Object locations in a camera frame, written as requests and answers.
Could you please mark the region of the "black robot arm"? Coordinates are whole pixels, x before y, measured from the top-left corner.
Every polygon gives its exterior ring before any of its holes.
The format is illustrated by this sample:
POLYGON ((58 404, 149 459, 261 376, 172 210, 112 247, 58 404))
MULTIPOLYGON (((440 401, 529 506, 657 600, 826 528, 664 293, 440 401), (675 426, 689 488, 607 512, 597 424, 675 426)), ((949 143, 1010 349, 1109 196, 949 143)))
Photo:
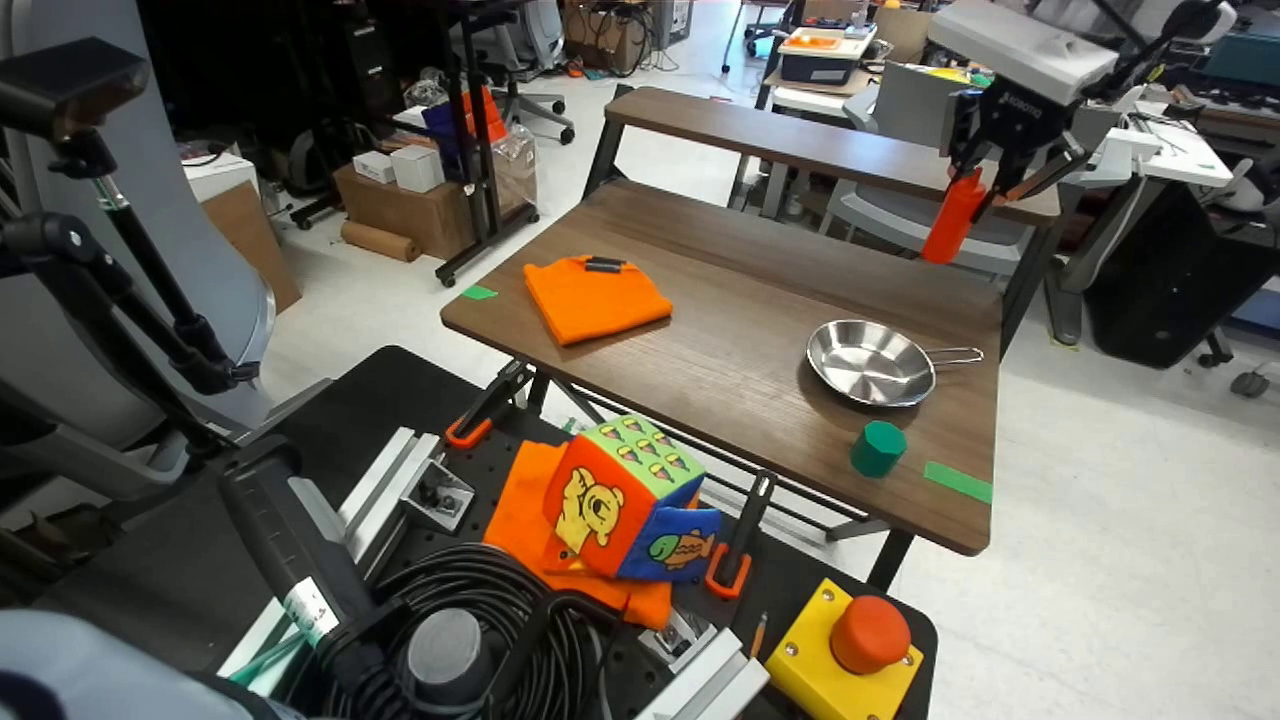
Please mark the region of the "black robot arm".
POLYGON ((952 125, 955 177, 995 153, 992 190, 1036 196, 1080 167, 1109 131, 1104 121, 1075 121, 1080 107, 1126 94, 1177 38, 1211 42, 1235 25, 1234 0, 1177 0, 1160 33, 1143 38, 1112 0, 1094 5, 1133 38, 1130 50, 995 0, 949 0, 932 15, 938 47, 992 72, 992 83, 952 125))

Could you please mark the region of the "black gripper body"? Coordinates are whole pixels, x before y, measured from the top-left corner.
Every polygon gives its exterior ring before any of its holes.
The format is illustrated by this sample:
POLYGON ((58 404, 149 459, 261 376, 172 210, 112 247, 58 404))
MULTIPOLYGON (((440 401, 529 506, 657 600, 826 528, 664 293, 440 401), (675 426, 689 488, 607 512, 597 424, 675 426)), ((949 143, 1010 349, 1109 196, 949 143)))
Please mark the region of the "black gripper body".
POLYGON ((995 159, 992 196, 1036 196, 1075 167, 1070 107, 1014 81, 966 89, 949 125, 952 177, 995 159))

